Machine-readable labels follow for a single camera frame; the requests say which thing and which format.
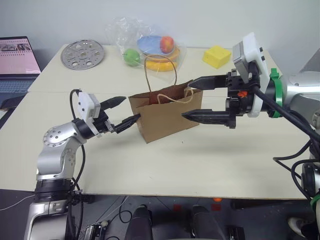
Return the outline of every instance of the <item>yellow plate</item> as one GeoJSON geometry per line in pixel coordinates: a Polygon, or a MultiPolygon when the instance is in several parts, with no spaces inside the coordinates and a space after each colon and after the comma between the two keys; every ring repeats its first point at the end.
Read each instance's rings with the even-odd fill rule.
{"type": "Polygon", "coordinates": [[[146,68],[156,72],[169,72],[174,70],[174,67],[177,68],[177,63],[173,62],[155,62],[155,61],[146,61],[146,68]]]}
{"type": "MultiPolygon", "coordinates": [[[[171,53],[170,55],[166,56],[167,58],[169,58],[171,61],[175,61],[180,54],[180,49],[178,47],[175,47],[173,53],[171,53]]],[[[153,61],[153,62],[157,62],[157,63],[168,63],[168,59],[164,58],[164,57],[148,57],[148,61],[153,61]]]]}

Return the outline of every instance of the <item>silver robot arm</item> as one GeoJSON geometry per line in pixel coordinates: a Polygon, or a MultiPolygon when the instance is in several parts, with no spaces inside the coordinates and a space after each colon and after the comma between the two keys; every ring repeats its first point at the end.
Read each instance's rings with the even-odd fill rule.
{"type": "Polygon", "coordinates": [[[71,179],[78,148],[92,137],[107,132],[120,133],[140,117],[134,115],[113,125],[104,110],[119,105],[125,97],[99,103],[93,94],[78,91],[78,110],[83,119],[49,129],[43,137],[43,149],[37,160],[35,200],[29,207],[24,240],[74,240],[69,208],[77,192],[71,179]]]}
{"type": "MultiPolygon", "coordinates": [[[[245,114],[257,117],[260,112],[267,112],[271,118],[285,117],[310,137],[311,160],[301,162],[301,192],[308,199],[320,194],[320,72],[304,71],[279,77],[273,68],[267,76],[263,48],[253,33],[233,47],[232,55],[236,69],[225,75],[202,76],[189,83],[190,87],[201,90],[227,88],[225,111],[195,109],[182,116],[231,129],[236,127],[236,117],[245,114]]],[[[320,232],[320,201],[316,202],[316,219],[320,232]]]]}

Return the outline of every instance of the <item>black cable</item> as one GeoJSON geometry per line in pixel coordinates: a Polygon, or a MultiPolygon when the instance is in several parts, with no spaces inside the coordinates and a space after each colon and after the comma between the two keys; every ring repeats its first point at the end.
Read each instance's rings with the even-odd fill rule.
{"type": "Polygon", "coordinates": [[[108,223],[111,224],[113,222],[113,220],[116,219],[116,217],[120,216],[120,214],[123,214],[123,213],[128,213],[130,215],[130,218],[129,218],[130,220],[128,222],[126,222],[126,223],[129,223],[132,219],[132,212],[130,212],[129,210],[123,210],[123,211],[117,213],[110,221],[108,221],[108,223]]]}
{"type": "Polygon", "coordinates": [[[126,197],[127,197],[127,196],[124,196],[124,198],[123,198],[123,200],[122,200],[122,202],[121,202],[121,204],[120,204],[119,213],[118,213],[119,219],[120,219],[120,221],[121,221],[123,224],[129,223],[129,222],[131,221],[131,219],[132,219],[132,212],[130,212],[129,210],[121,211],[122,204],[123,204],[124,201],[126,200],[126,197]],[[128,221],[124,221],[124,220],[122,219],[122,217],[121,217],[121,213],[124,213],[124,212],[130,213],[130,219],[129,219],[128,221]]]}
{"type": "MultiPolygon", "coordinates": [[[[283,160],[289,160],[289,159],[295,159],[297,157],[299,157],[301,154],[303,154],[307,149],[308,147],[310,147],[311,145],[311,140],[309,140],[297,153],[293,154],[293,155],[290,155],[290,156],[275,156],[273,157],[272,159],[277,163],[279,164],[280,166],[284,167],[285,169],[287,169],[289,172],[291,172],[291,168],[288,167],[287,165],[283,164],[282,162],[280,161],[283,161],[283,160]]],[[[298,173],[294,173],[295,176],[299,179],[301,179],[301,176],[298,174],[298,173]]]]}
{"type": "Polygon", "coordinates": [[[301,154],[303,154],[308,147],[311,145],[311,140],[309,140],[297,153],[290,155],[290,156],[275,156],[272,159],[274,161],[283,161],[283,160],[289,160],[289,159],[295,159],[299,157],[301,154]]]}
{"type": "Polygon", "coordinates": [[[69,102],[70,102],[70,108],[71,108],[71,113],[72,113],[73,119],[76,119],[76,114],[75,114],[75,110],[74,110],[74,104],[72,101],[72,97],[73,97],[74,93],[78,94],[79,92],[81,92],[80,89],[73,89],[73,90],[71,90],[70,95],[69,95],[69,102]]]}
{"type": "MultiPolygon", "coordinates": [[[[285,169],[287,169],[289,172],[291,172],[291,168],[288,167],[287,165],[283,164],[282,162],[280,162],[279,160],[274,160],[277,164],[279,164],[280,166],[284,167],[285,169]]],[[[298,178],[298,179],[301,179],[301,176],[298,174],[298,173],[294,173],[295,176],[298,178]]]]}
{"type": "MultiPolygon", "coordinates": [[[[75,186],[76,186],[77,190],[80,191],[80,187],[79,187],[79,185],[78,185],[77,183],[75,183],[75,186]]],[[[84,202],[81,200],[81,201],[80,201],[80,218],[79,218],[79,225],[78,225],[78,230],[77,230],[76,235],[75,235],[75,239],[76,239],[76,240],[79,239],[83,219],[84,219],[84,202]]]]}
{"type": "MultiPolygon", "coordinates": [[[[81,92],[80,89],[73,89],[73,90],[71,90],[70,95],[69,95],[70,109],[71,109],[72,117],[73,117],[74,120],[76,119],[76,115],[75,115],[75,110],[74,110],[74,104],[73,104],[73,101],[72,101],[72,97],[73,97],[74,93],[76,93],[78,95],[79,92],[81,92]]],[[[85,151],[85,147],[83,145],[81,145],[81,150],[82,150],[82,164],[81,164],[81,168],[80,168],[79,174],[78,174],[78,176],[76,177],[76,179],[74,181],[72,190],[74,190],[75,186],[78,184],[79,179],[81,177],[81,174],[82,174],[82,172],[84,171],[84,168],[85,168],[86,151],[85,151]]]]}
{"type": "Polygon", "coordinates": [[[81,163],[81,168],[79,171],[78,176],[76,177],[74,184],[72,186],[73,189],[75,189],[75,186],[78,184],[79,179],[81,177],[82,172],[84,171],[85,168],[85,163],[86,163],[86,151],[85,151],[85,147],[83,145],[81,145],[81,150],[82,150],[82,163],[81,163]]]}
{"type": "MultiPolygon", "coordinates": [[[[129,210],[120,211],[120,212],[119,212],[117,215],[115,215],[110,221],[108,221],[108,225],[110,225],[110,224],[113,222],[113,220],[115,220],[116,217],[118,217],[118,216],[119,216],[121,222],[129,223],[129,222],[131,221],[131,219],[132,219],[132,212],[130,212],[129,210]],[[127,222],[122,221],[122,220],[121,220],[121,217],[120,217],[122,213],[129,213],[129,214],[130,214],[130,220],[127,221],[127,222]]],[[[111,238],[120,240],[117,236],[109,236],[109,237],[107,237],[105,240],[108,240],[108,239],[111,239],[111,238]]]]}
{"type": "Polygon", "coordinates": [[[75,232],[74,232],[74,224],[72,223],[72,204],[71,202],[68,203],[68,228],[70,231],[71,239],[75,239],[75,232]]]}
{"type": "Polygon", "coordinates": [[[290,114],[287,110],[285,110],[282,106],[278,105],[273,99],[269,98],[265,95],[258,86],[254,86],[252,88],[253,92],[263,100],[269,107],[278,111],[285,119],[295,125],[297,128],[306,133],[310,138],[314,139],[317,142],[320,142],[320,135],[310,128],[310,126],[306,126],[303,122],[301,122],[297,117],[290,114]]]}
{"type": "Polygon", "coordinates": [[[316,159],[306,159],[306,160],[300,160],[295,162],[292,167],[291,167],[291,177],[293,179],[294,184],[296,187],[300,190],[300,192],[308,199],[309,201],[311,200],[311,196],[309,195],[308,192],[306,192],[301,185],[298,183],[298,180],[296,179],[295,172],[296,172],[296,167],[300,164],[305,164],[305,163],[315,163],[318,162],[319,160],[316,159]]]}
{"type": "Polygon", "coordinates": [[[107,237],[105,240],[109,240],[109,239],[112,239],[112,238],[117,239],[117,240],[120,240],[120,238],[118,238],[117,236],[109,236],[109,237],[107,237]]]}
{"type": "MultiPolygon", "coordinates": [[[[289,111],[291,114],[295,115],[298,119],[300,119],[301,121],[303,121],[306,125],[308,125],[311,128],[309,122],[304,118],[304,116],[302,116],[300,113],[298,113],[297,111],[294,110],[290,110],[289,111]]],[[[319,159],[320,158],[320,142],[316,142],[314,139],[310,138],[311,140],[311,149],[314,150],[313,152],[315,153],[315,158],[319,159]]]]}
{"type": "MultiPolygon", "coordinates": [[[[70,92],[70,95],[69,95],[69,103],[70,103],[70,109],[71,109],[71,114],[72,114],[72,118],[75,120],[76,119],[76,114],[75,114],[75,110],[74,110],[74,104],[73,104],[73,94],[76,93],[77,95],[79,94],[79,92],[81,92],[80,89],[73,89],[71,92],[70,92]]],[[[81,168],[80,168],[80,171],[79,171],[79,174],[78,176],[76,177],[76,179],[73,177],[72,180],[73,180],[73,185],[71,187],[71,190],[73,191],[75,189],[75,187],[78,189],[78,191],[80,191],[80,187],[78,185],[78,182],[79,182],[79,179],[81,177],[81,174],[82,172],[84,171],[84,168],[85,168],[85,163],[86,163],[86,151],[85,151],[85,147],[83,145],[81,145],[81,150],[82,150],[82,163],[81,163],[81,168]]],[[[72,212],[71,212],[71,204],[70,205],[70,217],[72,217],[72,212]]],[[[78,230],[77,230],[77,233],[76,233],[76,240],[79,239],[79,236],[80,236],[80,232],[81,232],[81,227],[82,227],[82,222],[83,222],[83,218],[84,218],[84,203],[83,201],[81,200],[80,201],[80,218],[79,218],[79,226],[78,226],[78,230]]]]}

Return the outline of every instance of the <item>yellow block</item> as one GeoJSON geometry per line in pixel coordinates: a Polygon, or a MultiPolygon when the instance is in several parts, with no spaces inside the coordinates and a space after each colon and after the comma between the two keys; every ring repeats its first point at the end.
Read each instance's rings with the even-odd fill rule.
{"type": "Polygon", "coordinates": [[[220,47],[214,46],[209,50],[204,52],[203,61],[216,69],[220,68],[222,65],[226,64],[231,56],[231,52],[220,47]]]}

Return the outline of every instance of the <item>clear plastic bag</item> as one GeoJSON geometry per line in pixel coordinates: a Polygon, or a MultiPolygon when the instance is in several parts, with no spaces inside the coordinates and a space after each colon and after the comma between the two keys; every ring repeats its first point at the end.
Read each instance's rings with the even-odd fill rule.
{"type": "Polygon", "coordinates": [[[169,34],[163,33],[156,26],[149,26],[142,21],[117,17],[105,29],[109,43],[116,45],[124,62],[135,68],[146,68],[150,74],[162,79],[173,79],[174,63],[178,71],[186,55],[186,47],[175,41],[169,34]]]}

